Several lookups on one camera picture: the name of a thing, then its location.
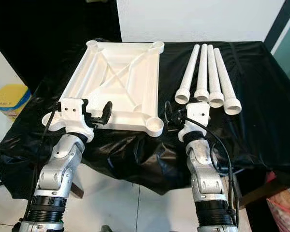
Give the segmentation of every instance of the white plastic leg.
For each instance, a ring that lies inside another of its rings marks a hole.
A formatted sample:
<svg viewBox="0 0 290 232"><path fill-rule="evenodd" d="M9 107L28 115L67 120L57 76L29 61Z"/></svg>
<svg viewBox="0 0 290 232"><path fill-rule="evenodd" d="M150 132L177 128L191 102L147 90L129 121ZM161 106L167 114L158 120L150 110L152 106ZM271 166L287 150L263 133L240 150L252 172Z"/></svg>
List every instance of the white plastic leg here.
<svg viewBox="0 0 290 232"><path fill-rule="evenodd" d="M207 59L209 80L208 103L213 108L219 108L223 106L224 97L220 89L219 77L214 55L214 47L212 45L208 45L207 47Z"/></svg>
<svg viewBox="0 0 290 232"><path fill-rule="evenodd" d="M214 49L220 84L224 94L224 111L228 115L236 115L242 111L240 101L236 98L226 66L224 65L221 53L218 48Z"/></svg>
<svg viewBox="0 0 290 232"><path fill-rule="evenodd" d="M196 44L192 50L188 65L186 67L185 74L183 76L183 80L180 84L179 89L175 94L175 101L178 104L186 104L190 98L190 86L193 78L193 72L195 68L195 63L197 61L198 53L200 46Z"/></svg>
<svg viewBox="0 0 290 232"><path fill-rule="evenodd" d="M197 90L194 97L201 102L208 102L207 91L207 44L203 44L201 48L201 57L198 73Z"/></svg>

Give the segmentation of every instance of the robotic arm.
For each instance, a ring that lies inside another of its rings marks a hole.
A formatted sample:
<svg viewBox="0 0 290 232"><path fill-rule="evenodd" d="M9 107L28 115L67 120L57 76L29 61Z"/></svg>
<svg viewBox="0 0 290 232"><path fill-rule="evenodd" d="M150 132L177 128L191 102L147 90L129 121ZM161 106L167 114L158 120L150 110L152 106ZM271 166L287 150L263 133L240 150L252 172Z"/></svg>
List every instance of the robotic arm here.
<svg viewBox="0 0 290 232"><path fill-rule="evenodd" d="M64 98L58 103L57 110L67 134L53 147L48 163L40 172L29 212L12 231L64 231L62 217L85 143L93 139L95 123L106 124L111 115L110 101L99 118L92 118L86 112L87 103L87 100L73 98Z"/></svg>
<svg viewBox="0 0 290 232"><path fill-rule="evenodd" d="M179 126L183 123L182 119L186 118L178 139L186 145L187 166L191 173L192 193L200 225L198 232L237 232L238 228L232 218L233 210L228 207L221 178L212 165L208 141L204 138L206 130L191 122L196 121L206 127L209 105L205 102L190 103L185 113L187 117L182 116L181 110L173 114L170 104L169 108L166 105L168 125L173 123Z"/></svg>

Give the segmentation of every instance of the wooden leg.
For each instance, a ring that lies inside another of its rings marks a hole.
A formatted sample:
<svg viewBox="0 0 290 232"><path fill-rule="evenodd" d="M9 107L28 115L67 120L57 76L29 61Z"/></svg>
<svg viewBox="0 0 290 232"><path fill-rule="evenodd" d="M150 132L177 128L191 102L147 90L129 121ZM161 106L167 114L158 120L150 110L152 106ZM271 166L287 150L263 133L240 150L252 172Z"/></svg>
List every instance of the wooden leg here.
<svg viewBox="0 0 290 232"><path fill-rule="evenodd" d="M277 179L265 183L260 188L253 190L252 192L239 198L240 209L245 208L245 206L256 200L271 197L281 191L288 189L287 186L281 184Z"/></svg>
<svg viewBox="0 0 290 232"><path fill-rule="evenodd" d="M75 183L72 183L71 192L74 193L78 198L83 198L84 191L80 189Z"/></svg>

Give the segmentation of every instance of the black cylinder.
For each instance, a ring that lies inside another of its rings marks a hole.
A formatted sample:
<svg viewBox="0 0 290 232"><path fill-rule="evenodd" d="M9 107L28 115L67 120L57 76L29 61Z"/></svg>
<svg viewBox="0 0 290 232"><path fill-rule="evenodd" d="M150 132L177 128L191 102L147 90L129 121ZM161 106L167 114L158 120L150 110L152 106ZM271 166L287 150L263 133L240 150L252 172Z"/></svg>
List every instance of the black cylinder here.
<svg viewBox="0 0 290 232"><path fill-rule="evenodd" d="M31 202L26 221L60 222L67 199L62 197L35 196Z"/></svg>
<svg viewBox="0 0 290 232"><path fill-rule="evenodd" d="M232 226L232 217L228 211L228 203L224 200L202 201L195 203L199 225Z"/></svg>

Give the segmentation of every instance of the yellow container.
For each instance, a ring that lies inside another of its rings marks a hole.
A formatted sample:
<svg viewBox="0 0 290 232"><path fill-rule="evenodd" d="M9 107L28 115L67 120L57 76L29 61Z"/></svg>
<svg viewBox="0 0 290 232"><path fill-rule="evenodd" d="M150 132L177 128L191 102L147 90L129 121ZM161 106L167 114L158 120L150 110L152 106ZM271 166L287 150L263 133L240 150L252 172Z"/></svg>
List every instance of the yellow container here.
<svg viewBox="0 0 290 232"><path fill-rule="evenodd" d="M15 121L30 97L31 93L27 86L6 85L0 89L0 110L12 121Z"/></svg>

